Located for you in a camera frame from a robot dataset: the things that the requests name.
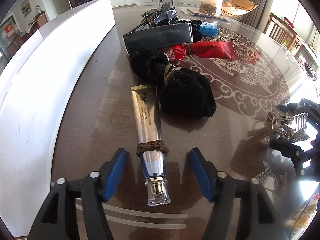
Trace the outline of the rhinestone silver hair claw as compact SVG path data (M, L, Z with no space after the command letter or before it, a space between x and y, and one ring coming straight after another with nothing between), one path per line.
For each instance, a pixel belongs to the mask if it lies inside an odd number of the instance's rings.
M271 130L268 132L268 142L271 139L280 139L285 142L295 143L306 141L310 136L306 133L307 117L306 112L292 114L287 105L277 105L271 108L272 122Z

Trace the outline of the gold cosmetic tube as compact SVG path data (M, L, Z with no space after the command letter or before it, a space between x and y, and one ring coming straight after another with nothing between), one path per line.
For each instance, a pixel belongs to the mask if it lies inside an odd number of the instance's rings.
M171 200L165 164L165 155L169 150L162 140L156 87L133 86L131 95L138 141L136 155L141 162L148 206L169 204Z

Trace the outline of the black velvet pouch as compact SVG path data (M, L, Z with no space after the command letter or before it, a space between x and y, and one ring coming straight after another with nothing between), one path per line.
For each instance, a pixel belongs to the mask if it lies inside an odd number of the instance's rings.
M156 86L163 112L195 120L214 115L216 102L210 81L194 70L172 64L165 53L147 50L136 54L131 68L143 82Z

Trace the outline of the red fabric pouch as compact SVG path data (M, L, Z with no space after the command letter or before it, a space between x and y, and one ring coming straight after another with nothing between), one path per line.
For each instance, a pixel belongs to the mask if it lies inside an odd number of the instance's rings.
M199 41L190 47L191 53L200 58L236 60L233 42Z

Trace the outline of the blue white medicine box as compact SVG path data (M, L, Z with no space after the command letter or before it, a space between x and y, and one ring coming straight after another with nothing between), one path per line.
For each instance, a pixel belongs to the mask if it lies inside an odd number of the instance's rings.
M202 22L199 32L202 35L216 37L219 34L219 28L213 23Z

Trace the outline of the small red folding umbrella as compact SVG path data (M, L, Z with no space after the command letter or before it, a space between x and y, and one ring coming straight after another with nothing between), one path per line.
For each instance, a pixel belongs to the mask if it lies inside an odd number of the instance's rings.
M189 44L177 44L164 51L170 61L180 61L190 54Z

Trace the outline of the black odor bar box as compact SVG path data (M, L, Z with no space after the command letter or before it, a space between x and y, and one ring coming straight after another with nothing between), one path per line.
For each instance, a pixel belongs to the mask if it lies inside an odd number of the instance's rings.
M190 23L170 24L133 31L123 35L128 56L163 47L193 42Z

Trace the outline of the white cardboard sorting box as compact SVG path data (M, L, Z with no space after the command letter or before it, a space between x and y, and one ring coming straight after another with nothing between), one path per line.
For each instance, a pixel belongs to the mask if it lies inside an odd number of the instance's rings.
M94 0L49 21L1 74L1 219L29 234L49 190L57 133L75 84L114 27L110 0Z

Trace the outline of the wooden dining chair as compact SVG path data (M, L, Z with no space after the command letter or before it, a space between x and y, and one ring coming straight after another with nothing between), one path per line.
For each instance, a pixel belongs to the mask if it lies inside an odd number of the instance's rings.
M273 13L270 13L264 34L293 52L302 46L301 39L294 29Z

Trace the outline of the orange lounge chair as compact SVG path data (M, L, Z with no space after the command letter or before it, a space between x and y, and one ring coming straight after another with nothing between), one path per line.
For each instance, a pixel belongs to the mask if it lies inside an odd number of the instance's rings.
M231 0L221 7L221 14L229 17L238 17L253 11L258 5L249 0Z

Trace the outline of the clear plastic jar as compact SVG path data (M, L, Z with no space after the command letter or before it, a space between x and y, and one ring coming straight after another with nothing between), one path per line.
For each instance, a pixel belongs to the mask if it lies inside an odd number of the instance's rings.
M199 11L213 16L220 16L223 0L200 0Z

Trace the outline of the flat tray under jar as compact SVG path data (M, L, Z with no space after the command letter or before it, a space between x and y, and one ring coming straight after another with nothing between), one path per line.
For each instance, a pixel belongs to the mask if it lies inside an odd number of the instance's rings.
M199 9L196 9L195 7L178 7L180 11L182 11L186 15L191 16L199 16L202 18L211 18L217 21L223 21L223 22L229 22L231 19L223 17L223 16L215 16L211 14L206 14L204 12L200 12Z

